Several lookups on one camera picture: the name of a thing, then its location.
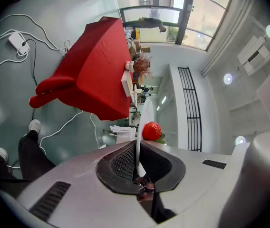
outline strawberry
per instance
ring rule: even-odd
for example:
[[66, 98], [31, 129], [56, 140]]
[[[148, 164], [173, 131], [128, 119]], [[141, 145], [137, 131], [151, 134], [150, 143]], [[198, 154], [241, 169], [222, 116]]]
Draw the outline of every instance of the strawberry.
[[155, 140], [160, 137], [162, 131], [160, 125], [156, 122], [149, 122], [144, 126], [143, 137], [144, 139]]

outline cardboard box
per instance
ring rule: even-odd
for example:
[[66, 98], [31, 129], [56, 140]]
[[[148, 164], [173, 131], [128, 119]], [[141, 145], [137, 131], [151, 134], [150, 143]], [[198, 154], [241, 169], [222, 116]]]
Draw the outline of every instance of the cardboard box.
[[144, 53], [151, 53], [151, 48], [150, 47], [141, 47], [141, 51]]
[[134, 44], [136, 46], [136, 50], [138, 50], [140, 48], [140, 42], [139, 42], [139, 40], [138, 39], [135, 39], [135, 40], [133, 40], [133, 42], [134, 42]]

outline person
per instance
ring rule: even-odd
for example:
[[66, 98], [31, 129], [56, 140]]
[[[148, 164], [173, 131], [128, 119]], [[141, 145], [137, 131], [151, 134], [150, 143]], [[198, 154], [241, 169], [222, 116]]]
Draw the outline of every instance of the person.
[[18, 146], [19, 164], [23, 179], [16, 179], [7, 167], [8, 154], [0, 148], [0, 189], [17, 197], [32, 181], [55, 167], [38, 144], [41, 130], [40, 121], [34, 119], [29, 124], [29, 132], [21, 138]]
[[141, 99], [141, 103], [145, 103], [145, 101], [147, 100], [148, 97], [150, 97], [151, 94], [141, 94], [140, 95], [140, 99]]
[[147, 88], [146, 86], [144, 86], [144, 87], [140, 87], [140, 88], [143, 90], [143, 94], [146, 94], [149, 91], [152, 91], [153, 90], [153, 87]]
[[166, 32], [166, 28], [163, 25], [163, 22], [160, 19], [154, 18], [140, 18], [138, 20], [123, 22], [124, 27], [133, 27], [133, 28], [159, 28], [159, 32]]

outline gray floor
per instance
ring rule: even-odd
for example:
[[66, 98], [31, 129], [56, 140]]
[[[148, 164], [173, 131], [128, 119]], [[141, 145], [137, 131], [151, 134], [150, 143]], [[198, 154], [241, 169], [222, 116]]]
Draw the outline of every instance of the gray floor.
[[[119, 17], [115, 0], [21, 0], [8, 7], [1, 17], [13, 13], [30, 15], [46, 30], [48, 37], [59, 48], [69, 39], [72, 44], [83, 33], [87, 23], [98, 21], [102, 16]], [[34, 34], [46, 40], [43, 31], [26, 17], [10, 17], [0, 23], [0, 34], [17, 29]], [[29, 42], [30, 52], [23, 63], [4, 63], [0, 66], [0, 147], [9, 153], [9, 164], [18, 159], [17, 146], [20, 137], [28, 129], [32, 109], [28, 104], [35, 95], [35, 84], [31, 77], [34, 44]], [[63, 54], [50, 50], [37, 42], [36, 79], [38, 82], [52, 75]], [[7, 39], [0, 42], [0, 62], [16, 59], [16, 50]], [[73, 117], [78, 109], [55, 100], [35, 112], [35, 118], [42, 122], [40, 137], [50, 135]], [[43, 141], [42, 146], [48, 158], [55, 164], [97, 149], [94, 127], [89, 120], [90, 114], [83, 113], [67, 125], [61, 133]], [[103, 144], [103, 129], [109, 129], [115, 122], [100, 121], [93, 115], [97, 126], [99, 145]], [[19, 170], [14, 171], [21, 177]]]

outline red tablecloth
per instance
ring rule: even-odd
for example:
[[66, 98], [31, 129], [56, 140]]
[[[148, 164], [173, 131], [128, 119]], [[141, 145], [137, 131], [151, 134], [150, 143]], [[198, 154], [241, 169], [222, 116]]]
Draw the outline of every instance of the red tablecloth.
[[130, 60], [120, 19], [88, 24], [54, 75], [37, 86], [29, 104], [39, 108], [58, 98], [100, 120], [128, 117], [131, 98], [125, 95], [121, 77]]

